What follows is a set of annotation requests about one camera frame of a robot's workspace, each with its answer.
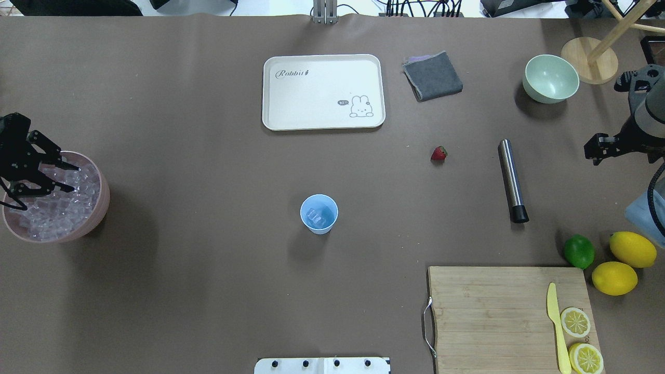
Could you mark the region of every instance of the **gray cloth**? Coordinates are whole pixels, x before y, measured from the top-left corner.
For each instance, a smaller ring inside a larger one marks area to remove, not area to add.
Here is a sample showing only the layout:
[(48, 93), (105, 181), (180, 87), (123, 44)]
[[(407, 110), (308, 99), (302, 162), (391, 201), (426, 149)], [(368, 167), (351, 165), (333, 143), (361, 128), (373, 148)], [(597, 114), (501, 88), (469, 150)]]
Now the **gray cloth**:
[(462, 81), (445, 51), (424, 58), (411, 57), (402, 67), (420, 101), (462, 91)]

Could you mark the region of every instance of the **wooden cutting board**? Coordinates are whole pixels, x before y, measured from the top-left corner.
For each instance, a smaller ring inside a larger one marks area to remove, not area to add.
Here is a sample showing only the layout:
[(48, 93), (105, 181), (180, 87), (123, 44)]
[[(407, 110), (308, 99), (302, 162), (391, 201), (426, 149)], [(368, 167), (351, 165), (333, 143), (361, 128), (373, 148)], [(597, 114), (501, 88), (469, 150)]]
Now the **wooden cutting board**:
[(559, 311), (577, 307), (591, 320), (585, 338), (564, 332), (566, 346), (600, 349), (580, 269), (430, 266), (428, 273), (438, 374), (559, 373), (547, 317), (550, 282), (557, 284)]

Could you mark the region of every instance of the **yellow knife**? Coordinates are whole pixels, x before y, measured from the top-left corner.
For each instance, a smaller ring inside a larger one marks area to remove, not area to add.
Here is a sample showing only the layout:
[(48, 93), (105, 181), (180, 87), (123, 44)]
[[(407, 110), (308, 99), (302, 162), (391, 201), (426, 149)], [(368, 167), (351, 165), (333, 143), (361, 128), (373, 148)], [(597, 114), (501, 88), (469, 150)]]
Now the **yellow knife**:
[(557, 285), (549, 284), (547, 289), (547, 315), (554, 322), (554, 331), (557, 334), (557, 359), (559, 360), (559, 371), (562, 374), (571, 374), (571, 360), (568, 358), (566, 341), (563, 339), (563, 328), (561, 327), (561, 316), (559, 315), (559, 301), (557, 300)]

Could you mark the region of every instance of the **lemon half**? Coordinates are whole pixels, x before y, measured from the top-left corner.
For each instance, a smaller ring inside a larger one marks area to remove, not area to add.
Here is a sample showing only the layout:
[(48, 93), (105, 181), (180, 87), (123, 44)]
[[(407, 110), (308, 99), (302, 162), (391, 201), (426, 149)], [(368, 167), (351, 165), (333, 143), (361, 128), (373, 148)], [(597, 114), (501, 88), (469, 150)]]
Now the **lemon half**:
[(600, 374), (602, 372), (602, 355), (598, 348), (591, 344), (573, 344), (569, 350), (569, 357), (573, 369), (579, 374)]
[(570, 336), (585, 337), (591, 331), (589, 316), (581, 309), (569, 307), (561, 312), (561, 325)]

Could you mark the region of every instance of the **wooden stand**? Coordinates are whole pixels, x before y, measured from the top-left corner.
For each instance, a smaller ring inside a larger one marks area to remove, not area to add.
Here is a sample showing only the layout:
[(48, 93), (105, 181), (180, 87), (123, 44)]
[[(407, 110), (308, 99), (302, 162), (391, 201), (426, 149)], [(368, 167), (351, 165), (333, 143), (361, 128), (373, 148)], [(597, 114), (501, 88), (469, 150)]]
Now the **wooden stand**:
[(637, 21), (644, 12), (656, 2), (656, 0), (640, 1), (630, 12), (628, 12), (626, 17), (621, 17), (621, 14), (619, 14), (609, 0), (602, 0), (602, 2), (614, 17), (618, 19), (618, 24), (601, 41), (589, 37), (575, 38), (566, 43), (561, 50), (561, 56), (575, 68), (577, 74), (580, 76), (580, 81), (592, 85), (601, 85), (609, 82), (616, 75), (618, 70), (618, 59), (616, 53), (614, 53), (610, 46), (614, 44), (614, 42), (619, 39), (628, 28), (633, 27), (635, 29), (665, 33), (665, 29), (661, 27), (639, 25), (635, 23), (635, 21)]

